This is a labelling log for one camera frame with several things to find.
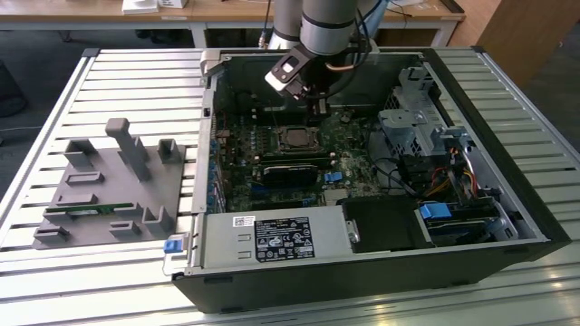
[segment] wooden cabinet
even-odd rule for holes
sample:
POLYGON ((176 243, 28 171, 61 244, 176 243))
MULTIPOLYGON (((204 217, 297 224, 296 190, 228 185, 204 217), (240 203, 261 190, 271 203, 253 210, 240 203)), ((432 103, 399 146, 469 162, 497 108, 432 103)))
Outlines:
POLYGON ((483 46, 523 87, 580 19, 580 0, 455 0, 465 10, 449 46, 483 46))

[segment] blue latch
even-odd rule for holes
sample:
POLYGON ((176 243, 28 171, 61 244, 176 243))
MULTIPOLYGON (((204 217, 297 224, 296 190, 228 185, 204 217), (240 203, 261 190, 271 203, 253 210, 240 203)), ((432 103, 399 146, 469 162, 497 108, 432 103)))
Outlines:
POLYGON ((165 240, 165 244, 163 245, 163 251, 165 253, 180 253, 183 252, 183 240, 165 240))
POLYGON ((343 179, 343 172, 324 173, 324 181, 335 182, 343 179))
POLYGON ((423 219, 447 219, 451 217, 449 208, 444 202, 429 202, 419 208, 423 219))

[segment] desk leg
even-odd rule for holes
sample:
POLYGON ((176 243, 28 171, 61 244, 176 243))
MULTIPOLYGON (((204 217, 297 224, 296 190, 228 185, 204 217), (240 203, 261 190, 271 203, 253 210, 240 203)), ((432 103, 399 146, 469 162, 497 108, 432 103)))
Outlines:
POLYGON ((433 37, 433 42, 432 42, 433 47, 447 46, 451 36, 453 35, 456 25, 457 25, 457 21, 455 20, 449 20, 448 22, 444 22, 441 24, 441 27, 439 28, 437 33, 435 34, 433 37))
POLYGON ((204 22, 192 22, 189 24, 189 29, 196 48, 205 49, 208 47, 208 41, 205 39, 205 31, 208 29, 207 24, 204 22))

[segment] table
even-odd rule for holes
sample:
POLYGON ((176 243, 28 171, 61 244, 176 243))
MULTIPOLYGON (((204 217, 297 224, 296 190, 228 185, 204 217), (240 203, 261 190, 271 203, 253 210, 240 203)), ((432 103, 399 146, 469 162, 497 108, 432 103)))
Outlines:
MULTIPOLYGON (((124 16, 123 0, 0 0, 0 30, 189 29, 197 48, 207 48, 208 29, 260 29, 265 2, 191 0, 183 9, 124 16)), ((457 22, 440 0, 427 6, 404 7, 412 17, 387 12, 381 29, 436 29, 432 45, 445 46, 457 22)))
MULTIPOLYGON (((579 154, 487 54, 471 48, 440 48, 437 53, 573 239, 571 245, 475 285, 212 315, 195 309, 161 273, 163 241, 33 250, 32 235, 67 165, 61 155, 67 139, 89 137, 96 147, 115 146, 115 140, 104 137, 111 117, 131 120, 129 131, 141 136, 144 145, 175 138, 187 146, 177 231, 191 227, 196 122, 204 93, 201 51, 101 50, 77 64, 0 203, 1 324, 389 325, 396 320, 397 325, 447 326, 572 322, 580 315, 579 154)), ((443 101, 443 105, 460 125, 455 104, 443 101)))

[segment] floor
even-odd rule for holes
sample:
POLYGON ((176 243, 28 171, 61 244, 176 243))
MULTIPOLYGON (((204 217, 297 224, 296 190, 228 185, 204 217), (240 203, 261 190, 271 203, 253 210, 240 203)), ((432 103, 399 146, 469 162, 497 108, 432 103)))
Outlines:
MULTIPOLYGON (((75 31, 72 42, 56 32, 0 31, 0 60, 8 66, 29 101, 23 112, 0 118, 0 197, 20 167, 39 129, 1 132, 16 127, 43 126, 85 48, 191 47, 188 33, 159 35, 160 41, 139 39, 133 31, 75 31)), ((220 34, 215 42, 223 40, 220 34)), ((563 41, 544 69, 524 89, 576 149, 580 149, 580 24, 563 41)))

